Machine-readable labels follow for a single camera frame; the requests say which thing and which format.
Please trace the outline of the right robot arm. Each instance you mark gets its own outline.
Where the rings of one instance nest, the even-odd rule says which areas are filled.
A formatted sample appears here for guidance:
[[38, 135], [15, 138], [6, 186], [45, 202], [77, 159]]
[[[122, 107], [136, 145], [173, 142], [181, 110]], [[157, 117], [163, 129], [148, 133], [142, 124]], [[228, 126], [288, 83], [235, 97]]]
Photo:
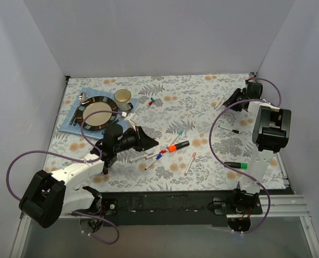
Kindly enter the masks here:
[[252, 142], [254, 148], [246, 168], [247, 176], [238, 182], [233, 190], [231, 209], [235, 213], [244, 213], [259, 206], [259, 182], [277, 153], [285, 148], [289, 141], [292, 112], [282, 109], [261, 99], [263, 85], [249, 78], [246, 87], [236, 89], [223, 103], [227, 108], [240, 112], [245, 110], [256, 115]]

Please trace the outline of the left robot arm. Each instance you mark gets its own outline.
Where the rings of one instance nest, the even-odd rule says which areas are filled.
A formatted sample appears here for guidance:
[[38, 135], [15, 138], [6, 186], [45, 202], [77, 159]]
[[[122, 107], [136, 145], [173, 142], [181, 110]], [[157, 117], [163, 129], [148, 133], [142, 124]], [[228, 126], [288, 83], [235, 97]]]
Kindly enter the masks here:
[[118, 153], [128, 149], [147, 151], [158, 144], [140, 126], [123, 130], [118, 124], [111, 125], [83, 162], [52, 173], [44, 170], [35, 173], [19, 208], [43, 228], [53, 225], [62, 214], [75, 211], [99, 214], [102, 194], [92, 187], [79, 188], [79, 184], [97, 174], [107, 173], [117, 161]]

